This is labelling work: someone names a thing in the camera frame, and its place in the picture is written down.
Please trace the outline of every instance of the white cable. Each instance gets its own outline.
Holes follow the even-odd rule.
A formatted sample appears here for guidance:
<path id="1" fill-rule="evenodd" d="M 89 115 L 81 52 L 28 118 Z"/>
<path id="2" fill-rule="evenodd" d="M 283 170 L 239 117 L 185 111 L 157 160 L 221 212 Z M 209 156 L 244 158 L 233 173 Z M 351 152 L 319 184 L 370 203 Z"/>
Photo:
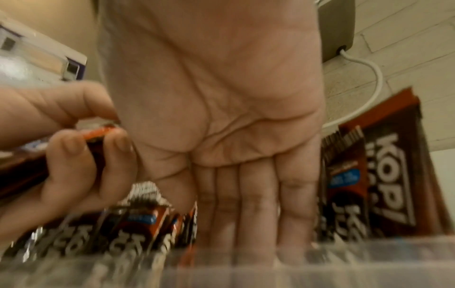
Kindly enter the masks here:
<path id="1" fill-rule="evenodd" d="M 376 75 L 376 88 L 374 89 L 373 95 L 362 107 L 360 107 L 359 109 L 355 110 L 354 112 L 352 112 L 346 116 L 343 116 L 334 121 L 325 123 L 322 126 L 323 129 L 343 123 L 343 122 L 359 115 L 360 113 L 364 112 L 365 110 L 367 110 L 370 107 L 370 105 L 373 104 L 373 102 L 378 98 L 379 94 L 381 94 L 382 85 L 384 83 L 384 76 L 382 75 L 381 69 L 379 68 L 379 66 L 376 63 L 365 60 L 365 59 L 352 57 L 348 53 L 346 53 L 346 51 L 344 49 L 342 49 L 340 51 L 340 55 L 343 56 L 343 58 L 348 61 L 360 63 L 360 64 L 370 67 L 373 70 L 374 74 Z"/>

